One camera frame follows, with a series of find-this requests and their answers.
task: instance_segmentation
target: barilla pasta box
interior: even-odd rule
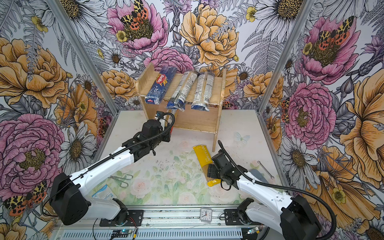
[[[145,102],[159,105],[163,100],[170,83],[176,75],[177,67],[163,66],[153,83],[148,94],[145,96]]]

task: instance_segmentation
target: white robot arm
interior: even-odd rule
[[[163,130],[159,120],[165,115],[172,116],[172,123]],[[105,218],[118,225],[127,221],[128,210],[120,200],[96,199],[88,194],[100,182],[121,168],[136,162],[150,151],[155,154],[154,148],[161,141],[170,141],[169,132],[174,124],[174,116],[171,113],[159,112],[158,117],[158,120],[150,119],[144,123],[141,132],[123,143],[122,147],[107,158],[70,176],[61,173],[55,178],[49,203],[65,225],[73,224],[83,218]],[[256,199],[256,201],[246,199],[238,207],[239,218],[244,224],[260,222],[282,233],[287,240],[316,238],[321,225],[303,197],[293,198],[284,191],[279,192],[268,187],[268,184],[260,184],[261,182],[250,172],[232,162],[220,141],[219,145],[222,150],[212,157],[216,178]],[[336,224],[336,218],[332,219],[332,225],[334,224]]]

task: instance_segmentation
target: wooden stand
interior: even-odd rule
[[[183,74],[181,73],[177,73],[175,75],[160,105],[147,104],[145,102],[144,97],[151,89],[152,84],[158,74],[159,72],[155,71],[155,69],[153,68],[153,64],[150,63],[136,82],[136,90],[139,93],[140,101],[147,119],[154,119],[157,111],[170,111],[169,109],[166,109],[167,103],[171,98],[172,94],[175,92],[177,86],[179,85],[180,79],[183,76]],[[185,106],[184,112],[177,111],[176,121],[174,124],[175,128],[213,133],[214,141],[212,152],[215,151],[218,126],[220,124],[221,110],[223,107],[225,76],[226,69],[224,69],[222,78],[215,77],[212,96],[209,99],[209,112],[193,110],[191,109],[191,105],[187,104]],[[197,80],[193,84],[191,91],[189,92],[187,99],[185,100],[186,102],[193,102],[196,86]]]

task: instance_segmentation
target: yellow bag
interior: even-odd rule
[[[209,187],[212,187],[216,184],[220,183],[220,179],[214,179],[211,177],[207,177],[207,172],[208,172],[208,165],[213,163],[211,159],[211,155],[208,152],[207,146],[206,145],[197,145],[194,146],[193,149],[195,150],[197,159],[200,163],[201,169],[203,170],[205,179],[207,180],[207,185]]]

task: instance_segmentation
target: white clock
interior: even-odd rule
[[[208,207],[202,207],[200,209],[200,221],[212,222],[212,209]]]

